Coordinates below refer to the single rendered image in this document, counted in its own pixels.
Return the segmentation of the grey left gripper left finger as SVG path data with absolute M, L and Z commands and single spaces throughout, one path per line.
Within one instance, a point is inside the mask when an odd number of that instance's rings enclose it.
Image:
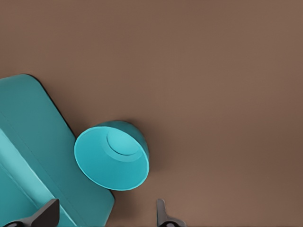
M 4 227 L 57 227 L 60 221 L 60 200 L 51 199 L 30 217 L 11 221 Z

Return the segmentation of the teal storage box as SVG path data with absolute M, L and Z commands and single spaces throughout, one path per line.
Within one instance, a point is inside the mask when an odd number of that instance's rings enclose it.
M 60 202 L 61 227 L 103 227 L 112 193 L 89 180 L 74 157 L 75 137 L 34 77 L 0 79 L 0 226 Z

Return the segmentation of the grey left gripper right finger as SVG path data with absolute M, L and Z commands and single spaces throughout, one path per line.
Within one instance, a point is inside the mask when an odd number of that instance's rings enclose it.
M 169 216 L 164 199 L 157 199 L 157 227 L 187 227 L 185 221 Z

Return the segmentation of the teal cup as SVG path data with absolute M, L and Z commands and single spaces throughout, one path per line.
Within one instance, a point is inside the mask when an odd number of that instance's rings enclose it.
M 147 142 L 126 121 L 108 121 L 82 132 L 74 144 L 80 170 L 92 182 L 114 191 L 140 186 L 150 170 Z

